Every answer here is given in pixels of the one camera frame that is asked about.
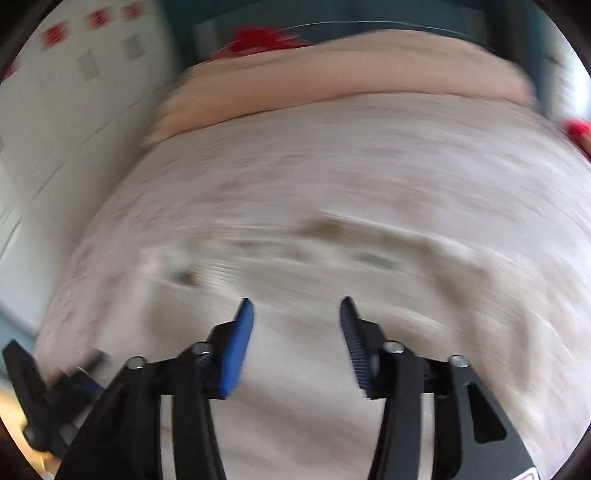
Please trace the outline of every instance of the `black metal bracket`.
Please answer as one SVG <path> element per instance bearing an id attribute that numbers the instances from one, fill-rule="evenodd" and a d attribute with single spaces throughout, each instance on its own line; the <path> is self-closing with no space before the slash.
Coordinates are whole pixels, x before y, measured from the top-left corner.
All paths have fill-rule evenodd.
<path id="1" fill-rule="evenodd" d="M 433 480 L 537 480 L 519 434 L 464 357 L 416 356 L 361 320 L 350 297 L 340 321 L 359 386 L 369 398 L 386 399 L 369 480 L 418 477 L 424 393 L 435 400 Z"/>

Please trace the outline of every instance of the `folded blanket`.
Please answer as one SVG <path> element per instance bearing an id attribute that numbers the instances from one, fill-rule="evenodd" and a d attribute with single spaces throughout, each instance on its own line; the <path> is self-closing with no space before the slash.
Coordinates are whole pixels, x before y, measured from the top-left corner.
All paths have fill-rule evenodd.
<path id="1" fill-rule="evenodd" d="M 147 143 L 250 113 L 386 92 L 534 103 L 526 75 L 476 45 L 425 32 L 384 30 L 197 65 L 162 106 Z"/>

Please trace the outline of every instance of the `bedspread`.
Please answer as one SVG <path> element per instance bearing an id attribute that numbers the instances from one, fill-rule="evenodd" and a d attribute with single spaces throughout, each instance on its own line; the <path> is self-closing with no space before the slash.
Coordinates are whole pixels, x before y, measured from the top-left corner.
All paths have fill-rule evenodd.
<path id="1" fill-rule="evenodd" d="M 360 95 L 179 135 L 89 225 L 36 356 L 51 376 L 92 346 L 175 355 L 250 296 L 243 383 L 214 407 L 229 476 L 361 478 L 380 405 L 340 337 L 352 295 L 418 354 L 468 357 L 548 479 L 591 420 L 590 170 L 529 109 L 457 96 Z"/>

